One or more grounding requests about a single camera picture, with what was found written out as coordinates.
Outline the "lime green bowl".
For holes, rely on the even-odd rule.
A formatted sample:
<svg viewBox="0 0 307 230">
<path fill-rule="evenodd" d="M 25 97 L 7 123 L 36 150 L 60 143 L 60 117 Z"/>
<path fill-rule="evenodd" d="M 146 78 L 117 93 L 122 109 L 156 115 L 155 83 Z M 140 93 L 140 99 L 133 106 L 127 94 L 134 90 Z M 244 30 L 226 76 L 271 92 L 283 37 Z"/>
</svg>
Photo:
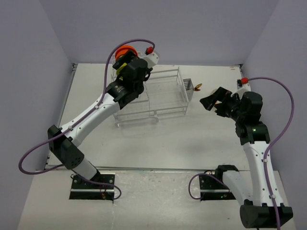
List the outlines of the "lime green bowl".
<svg viewBox="0 0 307 230">
<path fill-rule="evenodd" d="M 117 70 L 116 75 L 118 76 L 120 72 L 126 67 L 127 63 L 123 63 Z"/>
</svg>

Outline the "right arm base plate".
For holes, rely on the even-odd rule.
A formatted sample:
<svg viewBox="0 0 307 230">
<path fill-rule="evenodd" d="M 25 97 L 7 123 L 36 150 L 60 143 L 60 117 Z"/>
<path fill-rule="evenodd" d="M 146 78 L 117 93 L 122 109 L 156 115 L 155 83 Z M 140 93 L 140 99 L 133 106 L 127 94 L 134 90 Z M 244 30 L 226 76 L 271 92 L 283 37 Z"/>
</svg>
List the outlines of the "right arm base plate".
<svg viewBox="0 0 307 230">
<path fill-rule="evenodd" d="M 235 200 L 234 195 L 226 186 L 210 176 L 200 175 L 199 184 L 201 201 Z"/>
</svg>

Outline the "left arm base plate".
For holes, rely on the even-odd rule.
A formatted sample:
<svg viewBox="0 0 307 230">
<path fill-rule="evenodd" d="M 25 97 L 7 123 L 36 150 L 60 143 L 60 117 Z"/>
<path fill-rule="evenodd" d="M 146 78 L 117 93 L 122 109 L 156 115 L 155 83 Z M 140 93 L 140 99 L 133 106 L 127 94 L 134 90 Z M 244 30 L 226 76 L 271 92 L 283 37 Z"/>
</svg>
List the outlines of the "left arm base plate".
<svg viewBox="0 0 307 230">
<path fill-rule="evenodd" d="M 113 186 L 88 183 L 76 174 L 72 174 L 71 179 L 69 200 L 114 200 L 115 198 Z"/>
</svg>

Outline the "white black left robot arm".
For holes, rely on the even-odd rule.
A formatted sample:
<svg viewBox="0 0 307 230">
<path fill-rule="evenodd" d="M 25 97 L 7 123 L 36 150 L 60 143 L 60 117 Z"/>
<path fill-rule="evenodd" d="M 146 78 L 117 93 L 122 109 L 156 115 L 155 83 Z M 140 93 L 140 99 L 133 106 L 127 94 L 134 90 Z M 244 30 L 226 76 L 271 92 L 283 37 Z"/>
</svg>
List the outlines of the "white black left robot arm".
<svg viewBox="0 0 307 230">
<path fill-rule="evenodd" d="M 100 182 L 100 172 L 78 149 L 84 139 L 104 120 L 123 109 L 144 91 L 144 82 L 157 65 L 159 55 L 155 52 L 138 57 L 129 50 L 120 56 L 113 69 L 117 78 L 111 82 L 97 102 L 93 103 L 80 115 L 60 128 L 51 126 L 49 150 L 68 170 L 77 173 L 89 188 L 95 188 Z"/>
</svg>

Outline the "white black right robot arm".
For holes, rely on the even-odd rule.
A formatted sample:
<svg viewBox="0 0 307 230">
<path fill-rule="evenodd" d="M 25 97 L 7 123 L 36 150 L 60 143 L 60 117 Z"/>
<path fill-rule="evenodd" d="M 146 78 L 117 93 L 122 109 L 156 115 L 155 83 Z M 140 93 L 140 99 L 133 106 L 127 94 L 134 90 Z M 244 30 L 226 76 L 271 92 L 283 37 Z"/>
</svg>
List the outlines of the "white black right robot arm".
<svg viewBox="0 0 307 230">
<path fill-rule="evenodd" d="M 243 90 L 232 93 L 219 87 L 200 103 L 218 116 L 234 120 L 236 135 L 248 160 L 252 188 L 244 182 L 233 165 L 219 165 L 213 177 L 219 188 L 227 187 L 240 205 L 239 214 L 246 229 L 276 229 L 293 217 L 293 210 L 284 204 L 272 169 L 267 126 L 261 122 L 262 96 Z"/>
</svg>

